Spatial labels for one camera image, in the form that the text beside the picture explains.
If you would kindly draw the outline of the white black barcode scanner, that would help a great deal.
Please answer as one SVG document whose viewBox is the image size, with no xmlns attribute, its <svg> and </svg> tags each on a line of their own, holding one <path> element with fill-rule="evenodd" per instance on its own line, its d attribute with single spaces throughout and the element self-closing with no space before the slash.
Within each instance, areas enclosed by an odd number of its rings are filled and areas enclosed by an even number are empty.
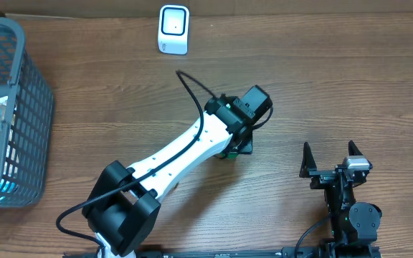
<svg viewBox="0 0 413 258">
<path fill-rule="evenodd" d="M 161 7 L 158 22 L 158 48 L 164 54 L 185 55 L 188 52 L 190 12 L 182 5 Z"/>
</svg>

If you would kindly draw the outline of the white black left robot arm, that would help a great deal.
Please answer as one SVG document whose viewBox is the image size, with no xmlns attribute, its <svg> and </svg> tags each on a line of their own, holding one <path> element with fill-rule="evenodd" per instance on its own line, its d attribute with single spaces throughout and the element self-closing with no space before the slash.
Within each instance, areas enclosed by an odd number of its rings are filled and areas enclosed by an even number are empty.
<svg viewBox="0 0 413 258">
<path fill-rule="evenodd" d="M 243 97 L 213 97 L 199 119 L 157 153 L 129 166 L 113 161 L 105 167 L 89 196 L 97 202 L 82 210 L 100 242 L 97 256 L 134 257 L 169 191 L 212 156 L 251 154 L 252 132 L 270 111 L 272 100 L 257 85 Z"/>
</svg>

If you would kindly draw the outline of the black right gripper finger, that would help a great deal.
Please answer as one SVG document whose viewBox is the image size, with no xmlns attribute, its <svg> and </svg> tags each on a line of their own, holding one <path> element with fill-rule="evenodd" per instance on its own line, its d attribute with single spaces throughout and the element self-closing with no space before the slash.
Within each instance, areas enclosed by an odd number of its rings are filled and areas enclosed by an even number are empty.
<svg viewBox="0 0 413 258">
<path fill-rule="evenodd" d="M 352 140 L 348 142 L 348 154 L 350 156 L 362 156 L 362 152 Z"/>
<path fill-rule="evenodd" d="M 313 157 L 310 145 L 308 142 L 304 142 L 303 145 L 303 159 L 300 166 L 300 178 L 311 178 L 314 177 L 317 171 L 317 166 L 315 164 L 315 159 Z"/>
</svg>

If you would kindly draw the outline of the green lid jar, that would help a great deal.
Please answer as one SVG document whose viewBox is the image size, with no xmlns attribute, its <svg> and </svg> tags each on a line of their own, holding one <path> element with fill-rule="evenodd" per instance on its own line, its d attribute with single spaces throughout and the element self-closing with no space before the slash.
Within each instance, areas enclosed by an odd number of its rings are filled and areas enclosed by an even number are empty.
<svg viewBox="0 0 413 258">
<path fill-rule="evenodd" d="M 237 153 L 230 152 L 230 153 L 226 154 L 225 158 L 226 159 L 235 159 L 237 156 L 238 156 Z"/>
</svg>

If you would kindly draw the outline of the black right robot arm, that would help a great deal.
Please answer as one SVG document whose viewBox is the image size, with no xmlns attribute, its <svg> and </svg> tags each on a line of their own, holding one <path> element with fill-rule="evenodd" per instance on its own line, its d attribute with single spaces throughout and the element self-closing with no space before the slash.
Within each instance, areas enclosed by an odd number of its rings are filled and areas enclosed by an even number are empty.
<svg viewBox="0 0 413 258">
<path fill-rule="evenodd" d="M 319 170 L 309 143 L 303 146 L 299 177 L 309 178 L 311 189 L 324 191 L 328 215 L 307 229 L 294 248 L 297 257 L 304 238 L 326 222 L 331 224 L 330 239 L 320 241 L 309 257 L 380 257 L 378 247 L 372 244 L 378 238 L 382 211 L 367 202 L 358 202 L 353 190 L 363 183 L 373 168 L 372 163 L 351 140 L 348 155 L 332 170 Z"/>
</svg>

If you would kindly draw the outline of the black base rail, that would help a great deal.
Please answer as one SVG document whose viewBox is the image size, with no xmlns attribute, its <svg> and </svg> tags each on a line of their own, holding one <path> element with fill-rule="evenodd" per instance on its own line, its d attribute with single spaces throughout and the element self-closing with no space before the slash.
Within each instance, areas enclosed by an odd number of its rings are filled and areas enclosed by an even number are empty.
<svg viewBox="0 0 413 258">
<path fill-rule="evenodd" d="M 317 256 L 320 252 L 315 247 L 300 247 L 297 257 L 329 257 Z M 94 253 L 84 254 L 63 254 L 63 258 L 96 258 L 100 257 Z M 137 258 L 293 258 L 294 247 L 283 247 L 281 250 L 252 250 L 241 252 L 161 252 L 161 251 L 146 251 L 129 254 L 127 257 Z M 366 254 L 347 254 L 344 253 L 339 257 L 368 257 Z M 372 247 L 371 257 L 382 257 L 378 247 Z"/>
</svg>

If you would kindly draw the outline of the grey plastic shopping basket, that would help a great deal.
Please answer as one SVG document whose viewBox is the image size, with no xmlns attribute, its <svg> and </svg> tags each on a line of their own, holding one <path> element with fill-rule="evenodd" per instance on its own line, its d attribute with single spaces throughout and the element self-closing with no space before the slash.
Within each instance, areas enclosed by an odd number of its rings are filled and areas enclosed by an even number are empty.
<svg viewBox="0 0 413 258">
<path fill-rule="evenodd" d="M 39 202 L 47 178 L 54 94 L 26 49 L 24 30 L 0 17 L 0 209 Z"/>
</svg>

